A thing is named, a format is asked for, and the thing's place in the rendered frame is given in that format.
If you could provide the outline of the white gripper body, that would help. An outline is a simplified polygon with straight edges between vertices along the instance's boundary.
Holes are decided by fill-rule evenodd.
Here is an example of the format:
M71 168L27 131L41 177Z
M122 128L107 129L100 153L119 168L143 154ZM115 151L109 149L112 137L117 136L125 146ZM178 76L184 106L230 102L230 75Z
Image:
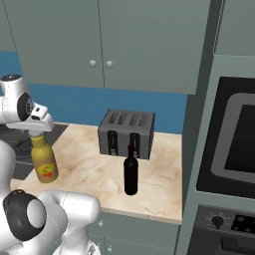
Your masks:
M36 131L52 131L54 129L54 121L50 114L46 114L41 120L36 121L28 118L24 122L7 124L8 128L36 130Z

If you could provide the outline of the yellow juice bottle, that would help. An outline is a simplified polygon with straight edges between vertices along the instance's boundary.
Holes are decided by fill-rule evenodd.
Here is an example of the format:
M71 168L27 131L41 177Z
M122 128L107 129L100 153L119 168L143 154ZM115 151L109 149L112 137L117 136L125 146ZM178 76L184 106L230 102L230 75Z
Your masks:
M31 138L32 161L38 179L42 183L55 181L59 176L56 159L52 147L47 143L44 135Z

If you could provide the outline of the dark wine bottle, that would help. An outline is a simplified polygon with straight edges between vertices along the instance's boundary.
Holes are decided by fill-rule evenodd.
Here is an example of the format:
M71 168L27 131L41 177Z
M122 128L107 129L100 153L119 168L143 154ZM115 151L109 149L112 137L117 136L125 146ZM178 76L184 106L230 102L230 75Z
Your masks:
M130 144L127 149L128 156L124 162L125 193L127 195L135 195L137 193L138 184L138 161L133 155L133 145Z

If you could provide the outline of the grey four-slot toaster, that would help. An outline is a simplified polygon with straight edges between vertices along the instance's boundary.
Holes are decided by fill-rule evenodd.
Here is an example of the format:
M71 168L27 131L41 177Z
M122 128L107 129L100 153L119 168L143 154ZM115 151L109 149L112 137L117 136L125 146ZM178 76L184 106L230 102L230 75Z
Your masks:
M134 146L134 156L149 159L153 142L155 113L109 109L98 128L101 154L128 156L128 146Z

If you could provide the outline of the grey-green drawer front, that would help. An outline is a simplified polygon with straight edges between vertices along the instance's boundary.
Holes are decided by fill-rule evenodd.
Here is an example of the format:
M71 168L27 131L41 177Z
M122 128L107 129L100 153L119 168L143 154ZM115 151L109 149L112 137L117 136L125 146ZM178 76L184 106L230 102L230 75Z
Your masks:
M104 226L98 225L100 221L104 222ZM101 212L98 220L88 226L88 232L92 235L173 250L178 228L176 224Z

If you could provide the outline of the grey-green base cupboard door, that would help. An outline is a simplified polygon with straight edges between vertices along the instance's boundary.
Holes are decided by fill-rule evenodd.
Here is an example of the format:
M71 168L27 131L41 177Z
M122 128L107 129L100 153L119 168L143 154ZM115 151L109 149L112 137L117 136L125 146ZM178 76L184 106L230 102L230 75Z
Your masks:
M99 246L102 255L174 255L173 250L135 244L96 235L90 235L90 238ZM112 245L113 248L112 252L107 251L110 245Z

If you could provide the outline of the black oven knob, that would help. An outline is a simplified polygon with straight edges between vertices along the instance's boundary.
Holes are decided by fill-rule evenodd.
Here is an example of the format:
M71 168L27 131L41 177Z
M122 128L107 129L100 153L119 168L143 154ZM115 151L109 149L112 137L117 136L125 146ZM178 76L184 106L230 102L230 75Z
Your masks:
M216 215L211 218L211 222L216 229L219 229L224 224L224 219L222 216Z

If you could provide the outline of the grey-green wall cupboard door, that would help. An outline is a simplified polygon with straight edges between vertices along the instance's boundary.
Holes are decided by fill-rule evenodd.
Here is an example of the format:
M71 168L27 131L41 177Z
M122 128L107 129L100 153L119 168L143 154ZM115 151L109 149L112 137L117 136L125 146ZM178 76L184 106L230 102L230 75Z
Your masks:
M0 0L0 52L15 52L16 46L12 36L5 3Z
M210 0L99 0L105 86L193 95L209 7Z
M3 1L28 83L104 85L98 0Z
M255 0L225 0L215 54L255 57Z

